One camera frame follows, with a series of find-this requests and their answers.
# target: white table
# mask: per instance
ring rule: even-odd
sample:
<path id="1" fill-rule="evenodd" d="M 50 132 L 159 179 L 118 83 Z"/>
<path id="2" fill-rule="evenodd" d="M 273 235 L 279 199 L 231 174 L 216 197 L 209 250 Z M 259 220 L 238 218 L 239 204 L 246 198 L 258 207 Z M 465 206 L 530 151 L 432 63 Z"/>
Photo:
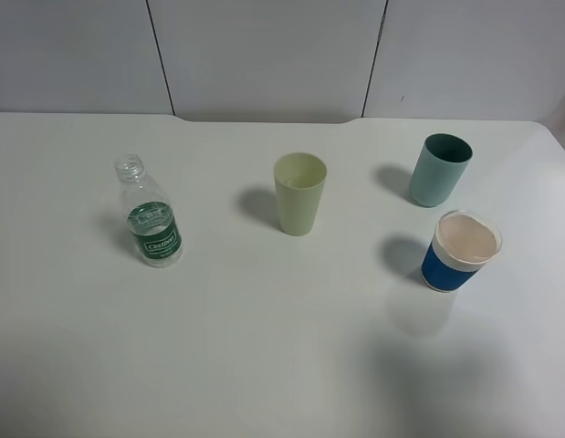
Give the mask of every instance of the white table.
<path id="1" fill-rule="evenodd" d="M 475 156 L 403 193 L 424 138 Z M 276 229 L 272 165 L 329 167 L 312 233 Z M 138 153 L 186 244 L 141 263 L 114 159 Z M 440 215 L 504 236 L 457 293 L 416 280 Z M 190 123 L 0 114 L 0 436 L 565 437 L 565 152 L 531 122 Z"/>

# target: cup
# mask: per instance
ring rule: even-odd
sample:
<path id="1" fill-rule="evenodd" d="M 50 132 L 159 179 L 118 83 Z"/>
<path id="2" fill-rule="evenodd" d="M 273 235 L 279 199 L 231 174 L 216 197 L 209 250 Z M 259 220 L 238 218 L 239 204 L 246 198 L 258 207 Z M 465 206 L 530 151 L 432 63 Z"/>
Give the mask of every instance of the cup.
<path id="1" fill-rule="evenodd" d="M 426 139 L 410 180 L 409 193 L 424 207 L 435 207 L 448 199 L 473 150 L 463 140 L 449 134 L 433 134 Z"/>
<path id="2" fill-rule="evenodd" d="M 486 265 L 502 244 L 501 233 L 489 221 L 467 210 L 449 212 L 438 221 L 422 263 L 422 278 L 432 289 L 456 290 Z"/>
<path id="3" fill-rule="evenodd" d="M 306 235 L 312 229 L 326 177 L 325 163 L 309 153 L 291 153 L 276 162 L 278 217 L 287 235 Z"/>

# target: teal cup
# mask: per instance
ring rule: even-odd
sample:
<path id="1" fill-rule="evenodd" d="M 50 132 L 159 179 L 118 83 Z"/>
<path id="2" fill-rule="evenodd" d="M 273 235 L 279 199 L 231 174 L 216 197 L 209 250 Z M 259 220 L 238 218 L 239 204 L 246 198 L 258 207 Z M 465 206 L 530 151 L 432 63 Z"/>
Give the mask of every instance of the teal cup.
<path id="1" fill-rule="evenodd" d="M 410 180 L 412 199 L 424 207 L 446 201 L 472 156 L 473 150 L 466 141 L 454 135 L 428 137 Z"/>

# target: water bottle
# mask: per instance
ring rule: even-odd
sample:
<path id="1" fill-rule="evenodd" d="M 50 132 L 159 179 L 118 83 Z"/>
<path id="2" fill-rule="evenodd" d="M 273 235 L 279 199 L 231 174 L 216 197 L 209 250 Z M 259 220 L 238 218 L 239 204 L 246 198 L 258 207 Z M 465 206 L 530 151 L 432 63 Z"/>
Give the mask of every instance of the water bottle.
<path id="1" fill-rule="evenodd" d="M 172 265 L 183 253 L 183 242 L 168 197 L 138 155 L 124 155 L 114 167 L 121 183 L 123 218 L 144 261 L 154 267 Z"/>

